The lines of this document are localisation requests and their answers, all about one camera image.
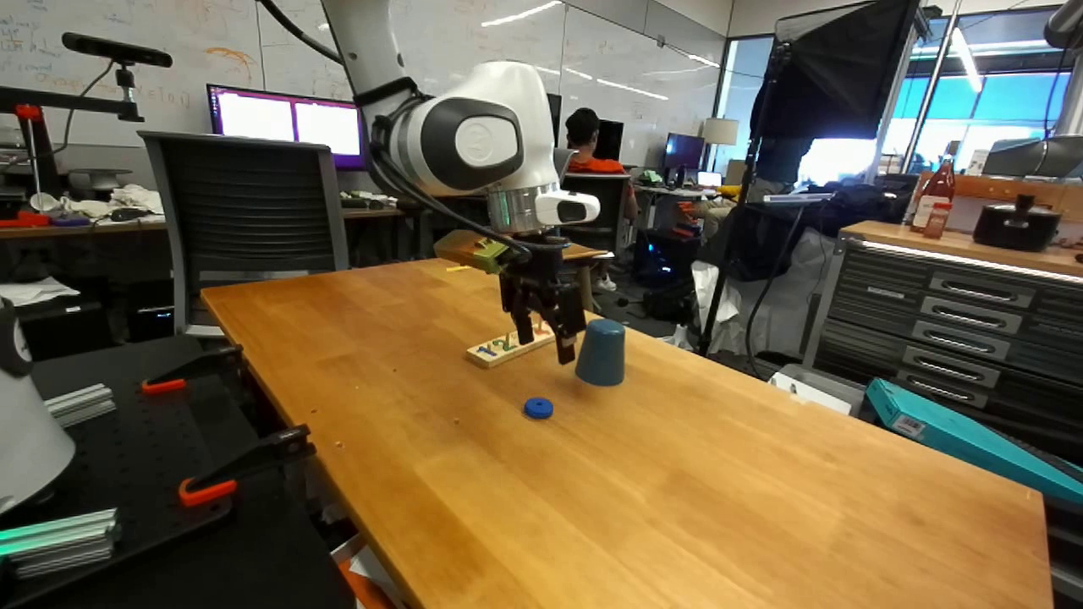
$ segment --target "teal object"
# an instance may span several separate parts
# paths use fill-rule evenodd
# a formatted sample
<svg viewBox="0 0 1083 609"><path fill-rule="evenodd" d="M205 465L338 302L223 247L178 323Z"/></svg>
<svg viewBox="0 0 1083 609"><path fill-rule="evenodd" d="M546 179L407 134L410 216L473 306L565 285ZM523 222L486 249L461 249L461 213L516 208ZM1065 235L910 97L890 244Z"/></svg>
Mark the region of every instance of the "teal object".
<svg viewBox="0 0 1083 609"><path fill-rule="evenodd" d="M595 319L584 323L575 376L587 386L622 381L622 323L612 319Z"/></svg>
<svg viewBox="0 0 1083 609"><path fill-rule="evenodd" d="M885 380L872 380L867 398L872 401L884 426L900 437L926 442L982 470L1010 476L1051 501L1083 504L1083 470L1068 459L1043 455L1015 442L1010 437L982 426L977 418L960 415Z"/></svg>

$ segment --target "wooden block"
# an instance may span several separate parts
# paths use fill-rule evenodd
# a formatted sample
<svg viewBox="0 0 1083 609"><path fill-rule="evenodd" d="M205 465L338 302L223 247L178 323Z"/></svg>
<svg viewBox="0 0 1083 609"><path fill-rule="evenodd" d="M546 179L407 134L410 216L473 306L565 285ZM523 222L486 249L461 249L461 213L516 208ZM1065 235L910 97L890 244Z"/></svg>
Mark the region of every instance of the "wooden block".
<svg viewBox="0 0 1083 609"><path fill-rule="evenodd" d="M535 341L516 345L516 336L508 331L508 336L498 336L489 341L471 345L468 359L489 370L489 365L499 365L499 363L516 359L523 353L535 353L539 345L549 345L549 341L552 341L552 328L549 323L535 323Z"/></svg>

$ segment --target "blue cup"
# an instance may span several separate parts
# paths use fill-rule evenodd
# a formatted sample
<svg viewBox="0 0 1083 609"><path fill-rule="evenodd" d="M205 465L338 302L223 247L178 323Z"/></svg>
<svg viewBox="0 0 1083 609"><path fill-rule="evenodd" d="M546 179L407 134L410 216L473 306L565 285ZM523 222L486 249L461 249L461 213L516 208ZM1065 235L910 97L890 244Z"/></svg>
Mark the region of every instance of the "blue cup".
<svg viewBox="0 0 1083 609"><path fill-rule="evenodd" d="M584 323L575 376L587 386L622 381L622 323L612 319L595 319Z"/></svg>

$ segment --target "ceiling light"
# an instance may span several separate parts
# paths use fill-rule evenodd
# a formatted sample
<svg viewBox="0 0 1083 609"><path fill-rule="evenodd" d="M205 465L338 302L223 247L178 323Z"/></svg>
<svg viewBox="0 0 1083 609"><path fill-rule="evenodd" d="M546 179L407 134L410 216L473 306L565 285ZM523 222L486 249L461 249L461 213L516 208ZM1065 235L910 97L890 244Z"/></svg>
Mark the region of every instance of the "ceiling light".
<svg viewBox="0 0 1083 609"><path fill-rule="evenodd" d="M696 63L706 63L706 68L716 68L716 62L711 62L711 58L704 58L704 54L683 54L683 58L690 58L690 62L696 62Z"/></svg>
<svg viewBox="0 0 1083 609"><path fill-rule="evenodd" d="M657 92L645 92L645 88L631 88L631 84L622 84L622 82L610 82L610 77L595 77L595 84L619 88L619 92L628 92L628 95L643 95L643 97L654 97L654 100L670 100L665 95L657 95Z"/></svg>
<svg viewBox="0 0 1083 609"><path fill-rule="evenodd" d="M584 73L584 70L578 70L578 68L570 68L570 63L565 63L565 70L569 70L570 77L595 82L591 73Z"/></svg>
<svg viewBox="0 0 1083 609"><path fill-rule="evenodd" d="M549 68L549 63L530 63L535 70L540 70L540 73L560 73L557 68Z"/></svg>
<svg viewBox="0 0 1083 609"><path fill-rule="evenodd" d="M503 28L503 22L514 22L514 20L539 15L539 14L552 9L552 5L560 5L560 0L539 4L539 5L528 5L528 9L520 9L520 14L479 20L479 28Z"/></svg>

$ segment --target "person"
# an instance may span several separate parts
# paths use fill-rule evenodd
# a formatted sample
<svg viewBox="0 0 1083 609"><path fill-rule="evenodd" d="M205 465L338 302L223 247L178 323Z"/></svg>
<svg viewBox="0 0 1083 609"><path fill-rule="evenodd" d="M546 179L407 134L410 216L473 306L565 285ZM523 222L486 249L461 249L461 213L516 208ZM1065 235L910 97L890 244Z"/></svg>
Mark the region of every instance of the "person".
<svg viewBox="0 0 1083 609"><path fill-rule="evenodd" d="M597 110L591 109L575 109L565 118L565 137L569 137L569 172L625 172L625 165L619 160L597 160L595 145L597 145ZM628 225L637 222L637 187L631 174L625 181L625 196L622 196L622 213L628 218Z"/></svg>
<svg viewBox="0 0 1083 609"><path fill-rule="evenodd" d="M570 150L569 172L622 172L619 160L595 154L597 115L591 109L570 110L565 128L569 128L569 150Z"/></svg>

